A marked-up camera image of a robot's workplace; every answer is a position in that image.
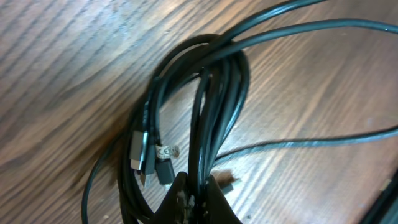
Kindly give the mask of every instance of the black cable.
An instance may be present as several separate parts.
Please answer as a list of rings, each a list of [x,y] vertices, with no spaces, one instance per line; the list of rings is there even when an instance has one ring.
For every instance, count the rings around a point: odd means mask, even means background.
[[[141,173],[154,172],[155,146],[161,146],[159,110],[162,104],[190,81],[200,78],[195,95],[188,157],[188,188],[200,207],[203,190],[211,168],[221,162],[248,153],[285,147],[323,147],[358,144],[389,138],[398,134],[398,126],[373,133],[323,139],[293,139],[256,144],[216,158],[218,149],[236,122],[249,88],[249,64],[242,49],[288,35],[337,27],[360,27],[398,34],[398,27],[362,19],[331,19],[308,22],[263,32],[233,42],[232,39],[272,17],[321,2],[323,0],[287,1],[258,12],[236,24],[222,35],[205,34],[188,39],[174,48],[154,70],[147,91],[137,101],[126,129],[109,145],[98,159],[88,178],[81,203],[82,222],[88,223],[88,192],[101,163],[112,153],[114,144],[127,137],[120,155],[118,187],[124,223],[149,223],[154,213],[149,208],[129,164],[132,135],[139,130],[143,135],[143,163]]]

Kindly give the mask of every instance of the wooden table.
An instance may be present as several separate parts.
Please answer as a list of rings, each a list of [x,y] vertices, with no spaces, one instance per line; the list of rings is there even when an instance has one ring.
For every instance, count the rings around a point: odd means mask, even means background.
[[[80,223],[81,192],[99,152],[124,126],[152,69],[177,43],[220,34],[275,0],[0,0],[0,223]],[[258,32],[339,17],[398,24],[395,0],[328,1]],[[245,50],[249,96],[220,152],[271,139],[336,136],[398,123],[398,38],[333,29]],[[197,83],[163,108],[166,144],[187,169]],[[227,195],[243,223],[355,223],[397,168],[398,138],[281,149],[236,159],[243,186]],[[92,223],[120,223],[114,159],[95,180]],[[144,195],[156,209],[164,190]]]

